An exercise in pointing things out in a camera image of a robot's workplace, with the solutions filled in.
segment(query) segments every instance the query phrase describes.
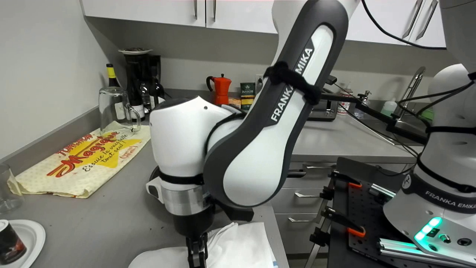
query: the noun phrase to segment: cabinet handle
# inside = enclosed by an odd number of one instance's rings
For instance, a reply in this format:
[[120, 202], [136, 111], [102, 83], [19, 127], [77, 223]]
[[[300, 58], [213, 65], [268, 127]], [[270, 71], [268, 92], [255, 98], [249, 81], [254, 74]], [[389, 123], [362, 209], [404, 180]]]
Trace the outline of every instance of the cabinet handle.
[[301, 192], [295, 192], [295, 196], [297, 197], [321, 197], [321, 194], [306, 194], [306, 193], [301, 193]]
[[295, 218], [295, 217], [288, 217], [288, 221], [291, 223], [313, 223], [316, 217], [313, 218]]
[[434, 0], [431, 7], [429, 7], [429, 10], [428, 10], [428, 13], [426, 13], [426, 17], [423, 19], [423, 25], [422, 25], [422, 28], [420, 28], [420, 31], [417, 34], [417, 40], [422, 38], [428, 32], [437, 7], [438, 7], [438, 0]]
[[402, 38], [408, 37], [408, 35], [413, 32], [413, 28], [414, 28], [414, 25], [416, 25], [416, 20], [417, 20], [417, 16], [419, 16], [419, 13], [420, 13], [422, 5], [423, 5], [423, 0], [417, 0], [417, 1], [416, 1], [416, 5], [414, 5], [414, 8], [413, 8], [411, 17], [410, 17], [410, 20], [407, 22], [407, 26], [405, 26], [405, 29], [404, 29]]
[[213, 22], [216, 22], [218, 20], [218, 0], [213, 0]]
[[288, 177], [306, 177], [307, 171], [306, 169], [289, 169]]
[[199, 0], [194, 0], [194, 17], [199, 19]]
[[328, 169], [328, 168], [332, 168], [332, 165], [304, 165], [306, 169]]

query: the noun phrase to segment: gray countertop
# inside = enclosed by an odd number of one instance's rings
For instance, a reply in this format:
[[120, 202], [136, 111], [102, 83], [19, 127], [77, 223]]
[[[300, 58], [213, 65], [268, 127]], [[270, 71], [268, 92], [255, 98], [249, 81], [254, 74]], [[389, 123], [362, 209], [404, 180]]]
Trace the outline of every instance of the gray countertop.
[[[36, 268], [129, 266], [142, 251], [185, 244], [164, 205], [146, 193], [154, 168], [149, 142], [91, 197], [29, 194], [7, 218], [30, 218], [45, 226], [47, 244]], [[280, 268], [289, 268], [273, 206], [263, 205], [255, 211], [254, 220], [265, 221]], [[219, 214], [215, 226], [227, 223]]]
[[[405, 148], [390, 144], [350, 116], [309, 122], [294, 159], [337, 160], [338, 156], [364, 162], [414, 160]], [[22, 208], [7, 217], [32, 218], [47, 227], [47, 244], [35, 266], [127, 266], [145, 250], [185, 244], [164, 205], [145, 190], [154, 168], [152, 147], [148, 144], [91, 197], [30, 194]], [[265, 221], [280, 268], [289, 268], [273, 208], [258, 206], [255, 220]], [[216, 226], [225, 223], [225, 215], [218, 215]]]
[[382, 163], [416, 160], [404, 147], [392, 144], [349, 114], [338, 114], [332, 122], [307, 122], [297, 141], [294, 159], [337, 160], [340, 156]]

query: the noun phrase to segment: green light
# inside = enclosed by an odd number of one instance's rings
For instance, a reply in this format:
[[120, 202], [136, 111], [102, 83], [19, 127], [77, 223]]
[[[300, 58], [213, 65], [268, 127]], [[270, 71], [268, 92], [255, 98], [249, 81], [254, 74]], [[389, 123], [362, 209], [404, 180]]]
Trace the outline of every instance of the green light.
[[428, 224], [428, 226], [425, 226], [422, 230], [423, 230], [423, 233], [429, 233], [429, 232], [432, 232], [432, 226], [431, 224]]
[[426, 238], [426, 233], [423, 233], [423, 232], [419, 232], [417, 235], [416, 235], [416, 239], [423, 239], [423, 238]]
[[432, 224], [432, 226], [438, 226], [438, 224], [441, 224], [443, 221], [444, 221], [443, 217], [434, 217], [434, 218], [431, 220], [431, 224]]

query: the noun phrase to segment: robotic arm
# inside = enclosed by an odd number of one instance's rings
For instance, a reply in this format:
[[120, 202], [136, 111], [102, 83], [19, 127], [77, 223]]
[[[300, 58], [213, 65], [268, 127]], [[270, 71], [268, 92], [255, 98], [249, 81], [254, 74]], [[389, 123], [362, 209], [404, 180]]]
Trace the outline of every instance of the robotic arm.
[[188, 238], [191, 266], [206, 266], [215, 206], [251, 220], [283, 186], [294, 145], [346, 41], [359, 0], [277, 0], [279, 56], [243, 117], [202, 98], [151, 114], [158, 168], [148, 190]]
[[[158, 168], [148, 190], [164, 202], [176, 229], [188, 238], [193, 268], [206, 266], [216, 205], [233, 220], [251, 220], [252, 208], [282, 189], [297, 138], [319, 101], [359, 1], [276, 0], [279, 52], [246, 116], [202, 98], [152, 111]], [[463, 65], [440, 72], [431, 92], [475, 80], [476, 71], [476, 1], [441, 0], [441, 5], [448, 47]], [[419, 247], [474, 266], [476, 190], [462, 189], [475, 187], [476, 136], [469, 133], [476, 122], [475, 98], [474, 90], [466, 90], [437, 108], [435, 125], [447, 132], [432, 132], [404, 190], [384, 206], [387, 218]]]

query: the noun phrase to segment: white cabinet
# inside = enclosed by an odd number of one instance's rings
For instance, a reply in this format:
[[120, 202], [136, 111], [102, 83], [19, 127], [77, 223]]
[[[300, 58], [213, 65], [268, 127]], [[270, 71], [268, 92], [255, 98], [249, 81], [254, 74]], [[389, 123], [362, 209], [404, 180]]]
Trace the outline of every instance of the white cabinet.
[[207, 0], [207, 26], [277, 32], [273, 2], [274, 0]]
[[410, 40], [423, 46], [447, 46], [440, 0], [425, 0]]
[[206, 0], [83, 0], [87, 16], [206, 25]]
[[[395, 35], [402, 35], [407, 17], [411, 16], [416, 0], [367, 0], [368, 7], [377, 22]], [[373, 41], [373, 43], [396, 43], [401, 41], [382, 32], [368, 16], [361, 2], [352, 16], [349, 28], [349, 40]]]
[[[367, 0], [377, 22], [389, 32], [423, 46], [445, 46], [443, 13], [438, 0]], [[349, 40], [404, 44], [382, 32], [359, 4]]]
[[83, 0], [87, 16], [276, 32], [274, 0]]

